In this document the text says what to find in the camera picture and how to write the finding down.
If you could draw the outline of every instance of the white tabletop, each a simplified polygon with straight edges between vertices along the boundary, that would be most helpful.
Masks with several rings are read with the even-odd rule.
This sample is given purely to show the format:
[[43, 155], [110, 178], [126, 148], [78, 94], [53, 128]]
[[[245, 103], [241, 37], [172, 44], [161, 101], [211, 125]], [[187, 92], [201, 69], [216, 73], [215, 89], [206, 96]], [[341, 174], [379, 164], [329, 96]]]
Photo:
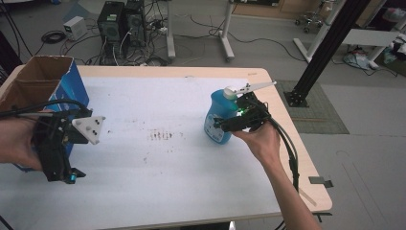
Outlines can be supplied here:
[[[246, 145], [232, 138], [220, 146], [203, 130], [212, 92], [270, 81], [266, 71], [84, 66], [79, 71], [89, 107], [106, 117], [101, 142], [74, 146], [71, 165], [87, 174], [75, 185], [1, 165], [0, 215], [13, 228], [143, 229], [280, 214], [266, 174]], [[308, 182], [317, 171], [278, 93], [270, 87], [260, 90], [259, 98], [263, 95], [296, 143], [304, 202], [311, 211], [329, 209], [326, 189]]]

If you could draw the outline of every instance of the person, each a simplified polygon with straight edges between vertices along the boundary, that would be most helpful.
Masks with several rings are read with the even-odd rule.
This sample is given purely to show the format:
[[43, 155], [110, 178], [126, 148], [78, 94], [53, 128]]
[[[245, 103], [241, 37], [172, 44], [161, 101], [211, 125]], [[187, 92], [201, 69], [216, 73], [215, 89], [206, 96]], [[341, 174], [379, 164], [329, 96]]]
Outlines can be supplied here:
[[274, 127], [265, 122], [255, 131], [236, 131], [233, 134], [248, 145], [262, 164], [280, 205], [286, 229], [321, 229], [283, 169], [280, 159], [281, 137]]
[[[41, 170], [38, 156], [32, 150], [35, 121], [18, 118], [0, 120], [0, 162], [16, 163]], [[269, 122], [255, 131], [236, 131], [262, 164], [274, 189], [287, 229], [321, 229], [316, 219], [299, 197], [283, 169], [280, 159], [279, 133]]]

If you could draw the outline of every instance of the bottle label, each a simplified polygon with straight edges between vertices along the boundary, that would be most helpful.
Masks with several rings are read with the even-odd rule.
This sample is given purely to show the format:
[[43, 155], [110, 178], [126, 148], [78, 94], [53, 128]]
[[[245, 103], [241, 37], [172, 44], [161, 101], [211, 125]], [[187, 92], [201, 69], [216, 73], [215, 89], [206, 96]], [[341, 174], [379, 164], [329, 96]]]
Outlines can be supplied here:
[[204, 129], [206, 133], [216, 142], [221, 142], [224, 137], [224, 131], [221, 128], [214, 127], [214, 118], [221, 118], [216, 114], [209, 114], [206, 117]]

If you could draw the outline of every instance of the human hand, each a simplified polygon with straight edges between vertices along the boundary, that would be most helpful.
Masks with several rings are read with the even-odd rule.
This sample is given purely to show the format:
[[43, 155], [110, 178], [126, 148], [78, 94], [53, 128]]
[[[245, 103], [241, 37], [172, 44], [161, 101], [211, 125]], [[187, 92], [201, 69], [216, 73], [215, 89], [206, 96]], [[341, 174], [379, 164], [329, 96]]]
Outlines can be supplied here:
[[0, 120], [0, 163], [13, 163], [41, 171], [38, 155], [32, 149], [35, 121], [23, 118]]
[[254, 131], [235, 131], [232, 133], [248, 145], [262, 166], [281, 164], [281, 136], [269, 122], [265, 122]]

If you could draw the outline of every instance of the blue liquid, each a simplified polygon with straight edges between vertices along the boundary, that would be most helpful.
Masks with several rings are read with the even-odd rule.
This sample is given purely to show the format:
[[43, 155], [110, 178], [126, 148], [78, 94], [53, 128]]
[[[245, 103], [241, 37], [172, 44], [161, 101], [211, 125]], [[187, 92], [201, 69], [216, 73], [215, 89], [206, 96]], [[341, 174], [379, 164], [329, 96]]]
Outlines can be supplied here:
[[214, 118], [229, 119], [236, 117], [238, 106], [235, 100], [226, 99], [223, 96], [223, 89], [212, 94], [212, 106], [207, 113], [204, 130], [206, 134], [220, 145], [227, 143], [231, 138], [231, 132], [224, 132], [221, 128], [214, 127]]

